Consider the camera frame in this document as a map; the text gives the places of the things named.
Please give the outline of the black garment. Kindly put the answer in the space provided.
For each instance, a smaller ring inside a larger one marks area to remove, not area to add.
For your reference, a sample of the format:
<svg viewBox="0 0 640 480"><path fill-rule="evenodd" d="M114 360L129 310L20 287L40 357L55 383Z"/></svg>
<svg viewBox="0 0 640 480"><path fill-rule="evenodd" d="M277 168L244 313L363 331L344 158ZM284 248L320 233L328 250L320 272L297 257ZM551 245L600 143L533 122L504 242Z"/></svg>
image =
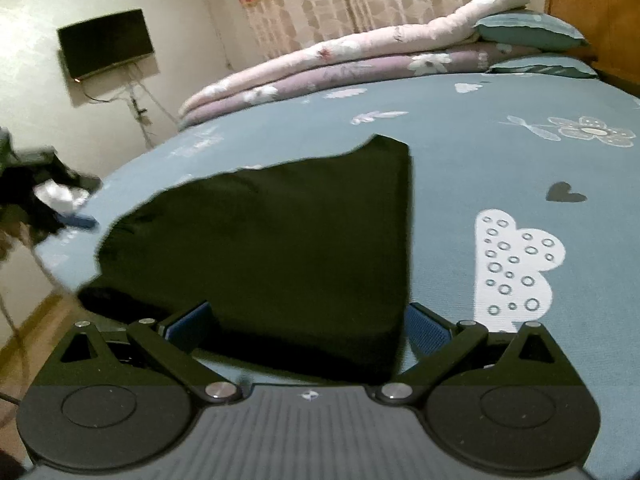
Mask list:
<svg viewBox="0 0 640 480"><path fill-rule="evenodd" d="M204 346L334 382L393 375L409 295L411 156L356 150L170 188L117 220L82 306L132 323L200 304Z"/></svg>

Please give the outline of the blue patterned bed sheet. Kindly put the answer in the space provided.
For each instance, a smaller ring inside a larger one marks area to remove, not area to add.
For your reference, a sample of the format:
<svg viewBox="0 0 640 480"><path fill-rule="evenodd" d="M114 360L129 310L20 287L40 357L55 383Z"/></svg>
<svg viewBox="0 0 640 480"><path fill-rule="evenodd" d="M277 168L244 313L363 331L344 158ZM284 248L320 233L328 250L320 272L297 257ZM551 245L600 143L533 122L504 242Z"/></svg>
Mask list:
<svg viewBox="0 0 640 480"><path fill-rule="evenodd" d="M411 296L496 330L548 327L596 398L588 470L639 470L639 102L595 79L449 74L320 91L186 129L109 176L93 232L37 248L70 292L111 225L197 178L341 154L374 134L413 159Z"/></svg>

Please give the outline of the flat teal pillow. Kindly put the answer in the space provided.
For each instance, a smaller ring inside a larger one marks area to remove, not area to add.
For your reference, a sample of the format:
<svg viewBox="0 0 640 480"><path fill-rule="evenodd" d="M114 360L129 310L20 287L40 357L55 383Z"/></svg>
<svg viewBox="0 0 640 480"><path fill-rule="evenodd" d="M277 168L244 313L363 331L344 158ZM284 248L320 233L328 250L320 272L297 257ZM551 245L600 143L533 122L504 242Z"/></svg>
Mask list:
<svg viewBox="0 0 640 480"><path fill-rule="evenodd" d="M567 78L598 78L597 72L578 58L564 55L532 55L492 64L488 74L538 74Z"/></svg>

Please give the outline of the pink floral quilt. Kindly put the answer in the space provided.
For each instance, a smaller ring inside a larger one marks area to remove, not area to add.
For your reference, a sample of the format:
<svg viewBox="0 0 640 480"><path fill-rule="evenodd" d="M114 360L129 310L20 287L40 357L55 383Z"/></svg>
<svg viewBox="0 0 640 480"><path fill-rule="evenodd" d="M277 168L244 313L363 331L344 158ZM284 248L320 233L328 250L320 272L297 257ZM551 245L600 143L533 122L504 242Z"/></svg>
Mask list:
<svg viewBox="0 0 640 480"><path fill-rule="evenodd" d="M481 18L527 6L529 0L471 0L454 13L426 24L386 26L272 58L231 74L205 87L183 102L178 116L186 117L197 107L233 96L243 90L269 84L305 70L390 54L434 51L462 44L474 35Z"/></svg>

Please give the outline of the wooden headboard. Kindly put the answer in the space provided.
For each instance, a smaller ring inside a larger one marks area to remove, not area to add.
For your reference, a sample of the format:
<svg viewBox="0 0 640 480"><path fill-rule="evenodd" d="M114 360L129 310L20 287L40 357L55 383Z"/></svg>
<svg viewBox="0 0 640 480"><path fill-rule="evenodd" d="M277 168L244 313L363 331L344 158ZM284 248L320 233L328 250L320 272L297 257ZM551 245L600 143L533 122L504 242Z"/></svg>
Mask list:
<svg viewBox="0 0 640 480"><path fill-rule="evenodd" d="M546 0L544 10L574 25L588 44L574 53L600 78L639 94L639 0Z"/></svg>

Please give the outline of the wall mounted black television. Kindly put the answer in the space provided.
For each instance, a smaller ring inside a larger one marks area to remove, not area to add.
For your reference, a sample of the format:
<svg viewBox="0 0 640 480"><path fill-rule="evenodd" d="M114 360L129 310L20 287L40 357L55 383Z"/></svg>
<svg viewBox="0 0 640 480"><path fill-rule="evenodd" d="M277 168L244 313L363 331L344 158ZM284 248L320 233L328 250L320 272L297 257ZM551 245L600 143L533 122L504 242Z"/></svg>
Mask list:
<svg viewBox="0 0 640 480"><path fill-rule="evenodd" d="M67 25L56 33L73 80L84 80L154 53L141 9Z"/></svg>

